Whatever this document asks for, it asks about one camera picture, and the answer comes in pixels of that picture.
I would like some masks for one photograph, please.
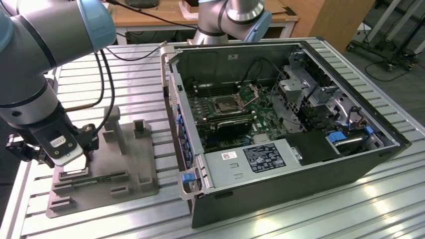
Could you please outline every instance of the slotted aluminum surface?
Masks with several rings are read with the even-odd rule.
[[[152,125],[160,193],[48,219],[44,210],[52,170],[35,162],[22,163],[0,238],[424,237],[424,127],[325,42],[316,38],[304,39],[413,142],[395,160],[380,165],[353,184],[193,230],[188,204],[179,197],[179,170],[161,97],[159,53],[136,62],[124,62],[108,54],[117,88],[116,105],[123,114],[120,122],[145,119]],[[145,55],[155,47],[149,44],[111,48],[121,57],[129,58]],[[100,77],[93,55],[64,65],[57,73],[59,99],[65,107],[96,100]],[[83,126],[92,122],[97,125],[103,107],[108,104],[107,91],[96,108],[69,113],[75,124]]]

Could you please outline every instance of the cable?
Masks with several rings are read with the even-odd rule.
[[[293,123],[293,124],[297,124],[297,125],[304,125],[303,123],[296,123],[296,122],[293,122],[293,121],[285,119],[284,117],[281,117],[281,118],[283,118],[285,121],[288,121],[289,123]]]
[[[105,49],[107,49],[107,51],[109,51],[109,53],[117,58],[117,59],[120,59],[120,60],[123,60],[123,61],[139,61],[139,60],[141,60],[141,59],[145,59],[148,56],[151,56],[164,45],[167,44],[167,41],[164,41],[159,46],[157,46],[157,48],[155,48],[147,55],[144,55],[143,57],[140,57],[140,58],[133,58],[133,59],[125,59],[125,58],[123,58],[123,57],[119,57],[112,51],[111,51],[111,49],[107,47]]]
[[[6,10],[6,12],[10,14],[10,16],[12,16],[12,13],[8,11],[8,9],[4,6],[3,0],[0,0],[0,5],[2,5],[3,9]]]
[[[384,63],[384,62],[385,62],[385,61],[380,61],[380,62],[372,63],[372,64],[369,64],[369,65],[365,67],[365,72],[367,72],[367,74],[368,74],[373,79],[376,79],[377,81],[391,82],[391,81],[393,81],[395,79],[400,78],[401,76],[404,76],[405,74],[408,74],[408,73],[411,72],[411,71],[408,71],[408,72],[400,74],[399,76],[393,77],[393,78],[389,79],[389,80],[381,80],[381,79],[376,78],[376,77],[368,72],[368,68],[369,68],[371,66],[373,66],[373,65],[376,65],[376,64],[381,64],[381,63]]]
[[[65,112],[73,112],[73,111],[79,111],[79,110],[83,110],[83,109],[92,108],[93,106],[99,105],[99,103],[100,103],[101,100],[104,99],[104,93],[105,93],[105,78],[104,78],[104,72],[103,72],[101,64],[100,64],[100,60],[99,60],[99,55],[97,55],[96,52],[95,52],[95,57],[96,57],[96,62],[97,62],[97,67],[99,67],[100,85],[101,85],[99,99],[97,99],[97,101],[96,101],[95,103],[89,103],[89,104],[85,104],[85,105],[81,105],[81,106],[75,106],[75,107],[67,108],[67,109],[65,109]]]
[[[143,31],[143,32],[140,32],[140,33],[135,33],[135,32],[132,32],[132,31],[129,31],[129,33],[131,33],[131,34],[133,34],[133,35],[140,36],[141,34],[144,34],[144,31]]]
[[[241,81],[240,81],[240,85],[243,85],[244,81],[247,80],[248,75],[249,75],[249,71],[251,71],[251,69],[253,68],[255,64],[256,64],[259,61],[261,61],[261,60],[263,60],[263,61],[267,61],[267,63],[269,63],[269,64],[275,67],[275,69],[276,69],[276,71],[279,72],[279,74],[281,74],[283,76],[285,75],[285,74],[283,73],[283,71],[279,69],[279,67],[276,66],[276,64],[275,64],[269,59],[267,59],[267,58],[264,58],[264,57],[260,57],[260,58],[255,59],[255,61],[251,63],[251,65],[249,65],[249,67],[248,67],[248,69],[247,69],[247,72],[245,72],[245,74],[244,74],[244,77],[243,77],[243,79],[241,79]]]
[[[364,33],[365,33],[365,38],[367,38],[367,44],[368,44],[368,46],[371,46],[371,42],[369,42],[369,38],[368,38],[368,34],[367,34],[367,25],[365,25],[365,22],[363,22],[363,25],[364,25]]]
[[[409,4],[407,10],[409,10],[412,4],[416,2],[417,0],[413,0],[412,3]],[[404,17],[404,15],[401,15],[397,20],[393,22],[392,26],[391,26],[391,29],[388,29],[388,31],[385,32],[384,36],[387,37],[388,33],[393,30],[393,27],[396,25],[396,23],[400,21],[400,19]]]
[[[111,73],[111,68],[109,68],[108,59],[107,59],[104,50],[100,50],[100,55],[101,55],[101,58],[103,58],[104,63],[105,63],[107,74],[108,74],[109,84],[111,84],[111,105],[109,105],[109,109],[108,109],[107,115],[104,117],[104,120],[101,121],[99,127],[93,130],[93,135],[96,135],[99,133],[103,126],[105,125],[108,118],[111,116],[111,112],[112,112],[112,108],[113,108],[113,104],[115,104],[115,86],[113,86],[112,73]]]
[[[169,23],[169,24],[197,29],[197,27],[195,27],[195,26],[191,26],[191,25],[185,25],[185,24],[180,24],[180,23],[168,21],[168,20],[165,20],[164,18],[160,18],[159,16],[155,16],[155,15],[152,15],[152,14],[149,14],[149,13],[143,12],[141,10],[136,10],[136,9],[133,9],[132,7],[129,7],[129,6],[124,5],[124,4],[121,4],[121,3],[117,2],[116,0],[107,0],[107,2],[111,3],[111,4],[113,4],[113,5],[119,5],[119,6],[121,6],[123,8],[127,8],[128,10],[131,10],[131,11],[133,11],[133,12],[137,12],[137,13],[140,13],[140,14],[143,14],[143,15],[147,15],[147,16],[149,16],[149,17],[153,17],[153,18],[156,18],[157,20],[161,20],[161,21],[164,21],[164,22],[167,22],[167,23]]]

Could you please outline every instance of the floor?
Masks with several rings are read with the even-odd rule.
[[[379,22],[380,17],[383,16],[387,10],[387,6],[384,5],[380,9],[372,9],[365,22],[371,27]],[[391,28],[392,23],[399,19],[400,13],[393,12],[391,15],[385,25],[381,28],[381,31],[385,33]],[[416,21],[409,20],[405,24],[405,27],[400,30],[395,43],[400,46],[404,38],[409,34],[411,30],[416,25]],[[380,34],[372,40],[372,45],[384,38],[384,34]],[[425,26],[423,26],[419,31],[416,37],[413,38],[409,49],[415,50],[420,43],[425,40]],[[363,70],[365,73],[365,67],[375,62],[381,61],[383,59],[368,53],[361,48],[356,48],[352,52],[345,52],[344,56],[348,60],[356,65],[356,67]],[[393,100],[403,106],[403,108],[408,111],[408,113],[417,119],[417,121],[425,125],[425,53],[417,56],[420,63],[413,67],[412,71],[397,78],[391,82],[380,82],[375,79],[372,81],[377,84],[377,86],[385,91],[385,93],[393,98]],[[387,72],[383,66],[375,65],[368,68],[371,74],[383,80],[388,80],[400,74],[405,73],[403,69],[395,69],[392,72]]]
[[[365,22],[369,26],[377,23],[387,6],[384,5],[380,9],[372,9]],[[385,23],[381,31],[385,33],[391,28],[391,25],[395,20],[401,15],[397,12],[393,12],[388,22]],[[397,37],[395,38],[395,43],[400,45],[409,31],[413,29],[416,22],[409,20],[407,26],[403,28]],[[191,31],[172,32],[169,35],[165,32],[153,33],[147,32],[143,35],[133,35],[132,43],[153,43],[161,42],[168,39],[171,36],[176,41],[184,41],[184,38],[191,37]],[[377,35],[372,44],[383,39],[384,34]],[[421,28],[419,34],[416,35],[412,44],[409,45],[411,49],[416,49],[420,43],[425,39],[425,27]],[[345,52],[344,56],[349,61],[357,66],[359,69],[364,71],[365,66],[371,63],[381,61],[381,58],[363,49],[355,49],[353,52]],[[392,82],[380,82],[373,80],[373,82],[381,87],[385,93],[395,99],[395,101],[404,107],[408,113],[419,120],[421,124],[425,125],[425,54],[419,56],[420,64],[415,66],[412,71],[393,80]],[[396,69],[392,72],[387,72],[380,65],[375,65],[369,68],[371,74],[380,79],[391,79],[397,75],[405,73],[403,69]],[[7,135],[10,134],[10,129],[3,121],[0,121],[0,222],[3,219],[3,214],[8,202],[8,195],[12,189],[11,184],[14,183],[15,174],[18,171],[18,160],[4,151],[3,146],[7,140]]]

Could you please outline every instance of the blue tab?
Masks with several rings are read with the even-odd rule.
[[[196,181],[195,173],[185,173],[181,175],[183,183],[191,183]]]
[[[373,134],[373,129],[371,128],[371,126],[368,126],[367,128],[365,128],[365,130],[367,130],[367,133],[368,133],[368,135],[372,135]]]
[[[331,140],[332,143],[339,142],[341,140],[345,140],[345,139],[347,139],[347,137],[345,137],[344,133],[340,132],[340,131],[332,132],[329,134],[329,140]]]
[[[181,119],[181,114],[177,115],[176,123],[180,122],[180,119]]]

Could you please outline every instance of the wooden desk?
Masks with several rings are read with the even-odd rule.
[[[291,37],[321,36],[344,52],[375,0],[280,0],[300,16]]]
[[[179,0],[160,0],[160,5],[157,7],[144,9],[143,11],[180,24],[196,26],[199,22],[197,20],[188,20],[184,18],[179,7]],[[117,28],[117,33],[123,35],[125,35],[125,33],[129,31],[163,31],[191,29],[184,26],[172,25],[161,20],[157,20],[153,17],[136,13],[120,6],[111,6],[111,14]],[[295,23],[299,21],[299,17],[289,16],[287,13],[276,13],[272,16],[273,17],[271,27],[283,27],[280,37],[289,37]],[[117,35],[117,40],[120,45],[127,44],[125,37]]]

